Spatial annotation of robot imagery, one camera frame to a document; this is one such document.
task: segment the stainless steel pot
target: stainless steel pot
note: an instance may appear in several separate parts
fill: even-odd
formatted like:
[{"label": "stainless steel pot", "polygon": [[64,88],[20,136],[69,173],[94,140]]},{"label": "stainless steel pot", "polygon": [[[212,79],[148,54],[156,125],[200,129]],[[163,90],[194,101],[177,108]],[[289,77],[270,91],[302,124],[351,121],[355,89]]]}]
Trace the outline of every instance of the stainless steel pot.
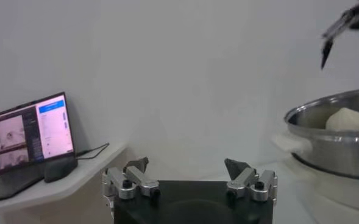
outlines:
[{"label": "stainless steel pot", "polygon": [[312,168],[359,179],[359,131],[325,129],[327,119],[342,107],[359,111],[359,90],[324,97],[289,111],[285,122],[290,133],[308,140],[302,145],[310,145],[292,155]]}]

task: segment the laptop screen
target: laptop screen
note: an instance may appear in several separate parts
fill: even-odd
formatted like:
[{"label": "laptop screen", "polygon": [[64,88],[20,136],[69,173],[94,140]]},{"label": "laptop screen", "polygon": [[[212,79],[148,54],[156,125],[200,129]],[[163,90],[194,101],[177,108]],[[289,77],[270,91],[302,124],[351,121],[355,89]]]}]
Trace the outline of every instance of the laptop screen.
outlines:
[{"label": "laptop screen", "polygon": [[64,93],[0,113],[0,172],[73,151]]}]

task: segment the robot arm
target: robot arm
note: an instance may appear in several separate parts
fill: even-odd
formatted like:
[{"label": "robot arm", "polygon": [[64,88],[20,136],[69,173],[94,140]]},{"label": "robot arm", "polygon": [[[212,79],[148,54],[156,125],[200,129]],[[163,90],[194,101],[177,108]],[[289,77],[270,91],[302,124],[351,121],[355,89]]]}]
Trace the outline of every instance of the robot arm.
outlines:
[{"label": "robot arm", "polygon": [[141,171],[145,171],[147,164],[148,159],[145,157],[129,162],[123,169],[124,173],[116,167],[111,167],[102,174],[102,194],[107,200],[113,219],[115,217],[115,200],[135,198],[138,186],[141,194],[150,197],[152,201],[156,201],[159,197],[159,182],[149,179]]},{"label": "robot arm", "polygon": [[332,24],[323,34],[324,46],[322,49],[321,69],[325,66],[334,40],[347,29],[359,30],[359,4],[346,10],[341,18]]}]

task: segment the pot handle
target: pot handle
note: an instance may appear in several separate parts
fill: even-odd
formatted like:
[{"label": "pot handle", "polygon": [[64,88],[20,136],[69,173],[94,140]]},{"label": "pot handle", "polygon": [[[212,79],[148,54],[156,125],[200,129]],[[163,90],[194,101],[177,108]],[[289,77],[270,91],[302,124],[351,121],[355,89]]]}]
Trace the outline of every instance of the pot handle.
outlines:
[{"label": "pot handle", "polygon": [[301,153],[312,150],[312,143],[303,137],[294,135],[288,131],[272,137],[273,143],[286,153]]}]

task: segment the laptop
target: laptop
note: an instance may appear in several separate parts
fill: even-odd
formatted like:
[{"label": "laptop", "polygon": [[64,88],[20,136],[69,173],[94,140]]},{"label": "laptop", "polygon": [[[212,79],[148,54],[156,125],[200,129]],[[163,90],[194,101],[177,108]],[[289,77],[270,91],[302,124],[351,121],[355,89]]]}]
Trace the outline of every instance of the laptop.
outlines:
[{"label": "laptop", "polygon": [[44,178],[48,161],[75,156],[65,93],[0,112],[0,200]]}]

